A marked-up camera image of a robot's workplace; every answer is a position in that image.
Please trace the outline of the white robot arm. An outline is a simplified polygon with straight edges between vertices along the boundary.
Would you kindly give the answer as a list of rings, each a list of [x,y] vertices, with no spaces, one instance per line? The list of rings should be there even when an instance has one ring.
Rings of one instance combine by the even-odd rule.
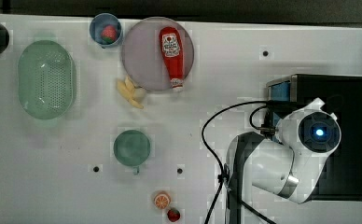
[[[311,196],[328,157],[341,142],[341,127],[325,103],[314,99],[280,119],[270,139],[256,132],[237,135],[230,143],[224,169],[227,189],[225,224],[244,224],[252,187],[293,203]]]

